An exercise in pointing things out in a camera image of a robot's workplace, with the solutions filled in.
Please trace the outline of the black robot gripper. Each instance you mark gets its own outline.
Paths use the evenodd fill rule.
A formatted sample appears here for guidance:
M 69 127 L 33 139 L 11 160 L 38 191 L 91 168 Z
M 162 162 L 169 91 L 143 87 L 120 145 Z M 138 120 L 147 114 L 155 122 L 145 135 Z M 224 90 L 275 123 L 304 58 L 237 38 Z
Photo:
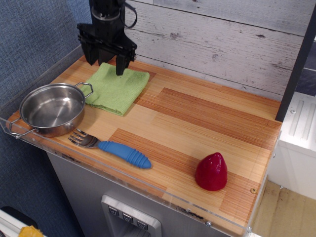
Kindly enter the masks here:
M 136 43 L 126 36 L 124 29 L 133 28 L 136 23 L 137 19 L 128 26 L 124 17 L 118 17 L 110 21 L 93 18 L 92 24 L 77 24 L 78 39 L 86 61 L 90 65 L 95 62 L 100 65 L 116 56 L 116 75 L 123 75 L 129 62 L 135 60 L 137 49 Z

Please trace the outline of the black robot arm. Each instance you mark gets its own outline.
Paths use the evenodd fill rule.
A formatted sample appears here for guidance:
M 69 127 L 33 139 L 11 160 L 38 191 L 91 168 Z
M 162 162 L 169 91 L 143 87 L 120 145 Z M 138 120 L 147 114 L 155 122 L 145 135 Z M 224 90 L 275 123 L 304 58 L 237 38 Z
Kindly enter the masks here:
M 124 0 L 91 0 L 89 5 L 92 23 L 77 24 L 86 61 L 102 64 L 115 57 L 116 74 L 121 76 L 136 57 L 137 44 L 124 32 L 136 25 L 136 9 Z

